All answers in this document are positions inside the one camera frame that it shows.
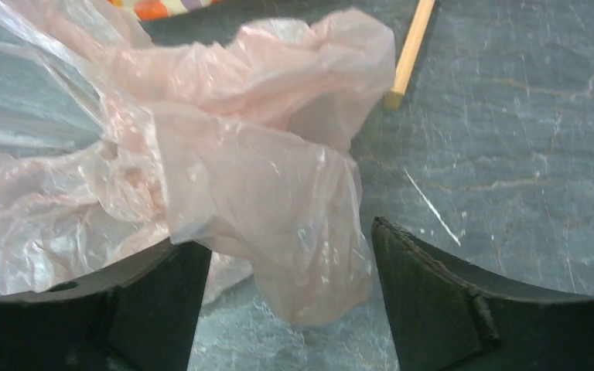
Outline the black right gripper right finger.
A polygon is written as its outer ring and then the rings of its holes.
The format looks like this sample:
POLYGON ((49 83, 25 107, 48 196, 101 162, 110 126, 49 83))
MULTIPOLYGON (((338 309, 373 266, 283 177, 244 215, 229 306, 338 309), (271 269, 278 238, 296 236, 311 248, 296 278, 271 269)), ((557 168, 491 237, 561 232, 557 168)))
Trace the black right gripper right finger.
POLYGON ((383 217, 371 239, 403 370, 594 370, 594 297, 484 270, 383 217))

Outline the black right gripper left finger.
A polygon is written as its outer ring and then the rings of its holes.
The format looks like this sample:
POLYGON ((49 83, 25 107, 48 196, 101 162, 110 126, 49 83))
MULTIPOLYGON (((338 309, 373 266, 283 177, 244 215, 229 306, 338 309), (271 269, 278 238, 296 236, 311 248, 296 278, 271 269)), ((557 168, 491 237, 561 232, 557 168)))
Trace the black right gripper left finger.
POLYGON ((0 297, 0 370, 185 370, 211 252, 155 246, 55 285, 0 297))

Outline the pink plastic trash bag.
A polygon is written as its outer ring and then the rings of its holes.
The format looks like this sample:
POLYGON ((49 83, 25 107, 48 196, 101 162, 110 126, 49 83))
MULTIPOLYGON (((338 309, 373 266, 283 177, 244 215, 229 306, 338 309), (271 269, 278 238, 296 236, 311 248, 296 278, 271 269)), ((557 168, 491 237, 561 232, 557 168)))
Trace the pink plastic trash bag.
POLYGON ((394 58, 358 9, 167 47, 104 1, 0 1, 0 292, 195 241, 205 302, 251 276, 282 320, 336 321, 374 283, 350 145, 394 58))

